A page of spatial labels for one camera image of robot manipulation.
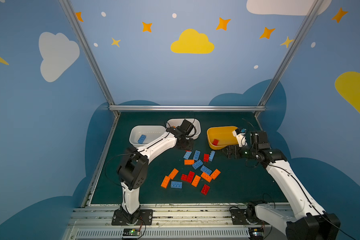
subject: painted cloud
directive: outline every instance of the painted cloud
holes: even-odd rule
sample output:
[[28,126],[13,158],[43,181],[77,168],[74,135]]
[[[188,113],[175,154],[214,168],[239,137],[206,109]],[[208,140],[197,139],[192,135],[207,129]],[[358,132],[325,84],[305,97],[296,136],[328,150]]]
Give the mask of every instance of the painted cloud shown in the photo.
[[41,75],[47,82],[58,79],[79,57],[80,49],[76,42],[70,41],[64,34],[44,32],[39,37]]
[[[324,0],[319,14],[324,12],[332,0]],[[254,14],[307,15],[314,0],[248,0],[247,10]]]

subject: black mounting plate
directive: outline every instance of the black mounting plate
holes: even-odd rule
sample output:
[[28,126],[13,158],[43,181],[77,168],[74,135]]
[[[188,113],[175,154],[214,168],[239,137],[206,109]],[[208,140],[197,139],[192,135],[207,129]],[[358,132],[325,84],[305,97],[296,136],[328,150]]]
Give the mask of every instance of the black mounting plate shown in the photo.
[[[143,218],[143,225],[145,224],[146,226],[152,225],[152,214],[153,214],[153,210],[152,209],[140,209],[139,211],[139,217]],[[117,209],[115,210],[115,212],[113,213],[113,217],[112,217],[112,223],[113,226],[126,226],[128,225],[126,223],[126,218],[124,217],[123,213],[121,212],[121,209]],[[141,224],[141,220],[138,219],[137,223],[135,224],[135,226],[139,226]]]
[[247,225],[245,209],[230,209],[233,225]]

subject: cable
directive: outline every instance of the cable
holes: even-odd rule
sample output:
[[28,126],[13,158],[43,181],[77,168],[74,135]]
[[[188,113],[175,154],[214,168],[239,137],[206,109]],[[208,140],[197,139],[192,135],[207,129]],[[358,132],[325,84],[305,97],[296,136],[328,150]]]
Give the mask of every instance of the cable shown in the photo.
[[271,225],[271,229],[269,230],[269,233],[263,238],[263,240],[264,240],[265,238],[267,238],[267,237],[271,234],[272,228],[273,228],[273,226]]
[[349,234],[347,234],[346,232],[344,232],[343,230],[341,230],[338,226],[334,225],[333,223],[331,223],[331,221],[329,221],[328,219],[326,219],[324,217],[324,215],[322,215],[321,213],[319,213],[319,211],[314,207],[312,206],[314,210],[316,210],[316,212],[322,217],[324,218],[327,222],[329,222],[330,224],[332,224],[335,228],[337,228],[339,231],[341,231],[342,233],[344,233],[345,235],[347,235],[348,237],[352,238],[353,240],[356,240],[356,238],[350,236]]
[[[309,200],[308,196],[305,194],[304,190],[302,189],[302,186],[300,185],[299,181],[296,180],[296,178],[294,178],[287,170],[283,169],[282,167],[278,167],[278,166],[274,166],[274,165],[268,165],[268,166],[271,166],[271,167],[277,167],[277,168],[280,168],[282,170],[284,170],[286,173],[288,173],[296,182],[297,184],[299,185],[301,191],[304,193],[305,197],[307,198],[308,202],[310,204],[312,204],[312,202]],[[334,225],[333,223],[331,223],[331,221],[329,221],[328,219],[326,219],[324,217],[324,215],[322,215],[321,213],[319,213],[319,211],[312,205],[313,209],[316,210],[316,212],[322,217],[324,218],[327,222],[329,222],[330,224],[332,224],[334,227],[336,227],[339,231],[341,231],[342,233],[344,233],[345,235],[347,235],[348,237],[352,238],[353,240],[356,240],[354,237],[350,236],[349,234],[345,233],[343,230],[341,230],[338,226]]]
[[136,240],[138,240],[139,238],[141,238],[142,236],[144,236],[145,230],[147,229],[147,225],[145,224],[143,218],[140,216],[141,222],[144,223],[144,232],[142,235],[140,235],[140,237],[136,238]]

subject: green table surface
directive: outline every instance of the green table surface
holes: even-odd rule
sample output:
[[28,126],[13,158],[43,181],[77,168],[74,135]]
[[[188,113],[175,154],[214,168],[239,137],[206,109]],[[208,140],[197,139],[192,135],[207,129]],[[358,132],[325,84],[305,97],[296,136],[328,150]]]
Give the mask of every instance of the green table surface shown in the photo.
[[[194,141],[192,154],[199,150],[200,157],[203,159],[204,153],[210,154],[212,149],[208,145],[206,131],[210,127],[236,126],[253,130],[244,119],[249,121],[256,130],[259,125],[252,113],[225,113],[225,112],[125,112],[121,113],[113,135],[110,148],[102,168],[99,181],[97,183],[91,204],[121,204],[122,188],[112,183],[120,184],[116,173],[125,149],[132,146],[129,143],[129,135],[133,127],[137,125],[162,125],[171,118],[196,118],[200,121],[201,133]],[[174,168],[179,173],[174,181],[181,181],[182,174],[193,171],[196,175],[201,175],[200,168],[194,170],[192,166],[184,165],[185,151],[176,147],[163,152],[156,157],[148,168],[148,176],[144,184],[140,187],[141,204],[162,204],[162,203],[234,203],[260,200],[263,194],[269,194],[275,202],[286,202],[286,198],[273,178],[262,166],[250,168],[255,162],[248,160],[246,166],[245,159],[228,159],[220,150],[216,150],[215,157],[211,162],[204,162],[204,165],[214,171],[221,171],[220,175],[208,183],[201,179],[198,186],[194,187],[190,183],[183,182],[182,189],[172,189],[170,184],[167,189],[161,187],[164,177],[169,175]],[[207,184],[210,186],[207,195],[203,195],[201,190]],[[272,202],[269,196],[264,196],[267,202]]]

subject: orange star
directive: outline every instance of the orange star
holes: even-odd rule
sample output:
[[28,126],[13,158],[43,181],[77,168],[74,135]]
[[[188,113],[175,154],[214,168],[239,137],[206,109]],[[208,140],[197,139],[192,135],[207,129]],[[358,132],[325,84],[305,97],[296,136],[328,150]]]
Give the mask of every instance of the orange star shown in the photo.
[[337,23],[340,22],[341,18],[346,15],[348,12],[343,11],[342,8],[340,8],[339,12],[332,18],[332,20],[336,20]]
[[227,24],[229,21],[230,21],[230,19],[224,20],[224,19],[220,18],[220,22],[219,22],[219,25],[217,26],[216,30],[224,29],[226,31]]
[[76,16],[80,22],[84,22],[83,19],[81,18],[81,12],[76,13]]
[[149,31],[151,33],[151,25],[152,23],[143,22],[143,26],[144,26],[143,31]]
[[264,28],[264,33],[263,33],[263,35],[260,36],[260,38],[268,38],[269,39],[273,30],[275,30],[275,28],[274,29]]

